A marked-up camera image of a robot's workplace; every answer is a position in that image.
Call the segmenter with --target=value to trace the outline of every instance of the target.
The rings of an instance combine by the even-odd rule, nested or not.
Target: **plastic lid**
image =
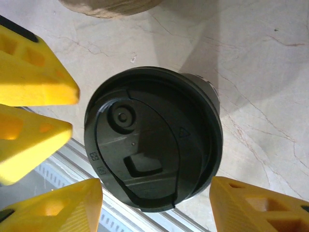
[[[222,154],[221,124],[207,93],[153,67],[103,83],[87,108],[84,141],[106,188],[146,212],[172,209],[203,190]]]

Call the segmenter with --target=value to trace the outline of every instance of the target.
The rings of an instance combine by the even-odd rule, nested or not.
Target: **yellow plastic part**
[[[309,203],[225,177],[210,200],[218,232],[309,232]]]
[[[75,104],[80,91],[47,44],[0,25],[0,104]]]
[[[96,232],[102,207],[99,179],[88,179],[12,204],[1,232]]]
[[[20,180],[71,135],[68,122],[0,104],[0,183]]]

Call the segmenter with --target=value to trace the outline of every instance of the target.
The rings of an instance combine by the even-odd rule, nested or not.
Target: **black strip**
[[[301,207],[309,213],[309,206],[302,205]]]
[[[0,211],[0,223],[7,219],[10,215],[15,212],[13,209],[5,209]]]
[[[38,43],[39,40],[36,37],[35,34],[33,34],[31,31],[28,31],[27,29],[17,25],[16,23],[12,22],[11,20],[3,17],[0,15],[0,25],[6,27],[9,30],[14,31],[15,33],[25,37],[26,39],[31,40],[32,42]]]

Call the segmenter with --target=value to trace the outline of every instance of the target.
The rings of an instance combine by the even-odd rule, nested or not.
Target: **marble floor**
[[[165,0],[120,19],[74,13],[57,0],[2,0],[0,14],[42,37],[81,88],[73,106],[35,107],[74,125],[106,79],[160,66],[210,80],[221,98],[218,175],[309,201],[308,0]],[[208,190],[180,210],[210,231]]]

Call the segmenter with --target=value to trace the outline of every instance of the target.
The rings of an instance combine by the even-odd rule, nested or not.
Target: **yellow triangular support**
[[[79,88],[48,45],[0,16],[0,104],[75,104]],[[32,35],[32,40],[25,35]]]
[[[0,104],[0,183],[24,177],[72,135],[68,122]]]
[[[214,177],[210,200],[218,232],[309,232],[309,203],[297,198]]]
[[[99,179],[88,179],[6,207],[1,232],[96,232],[102,207]]]

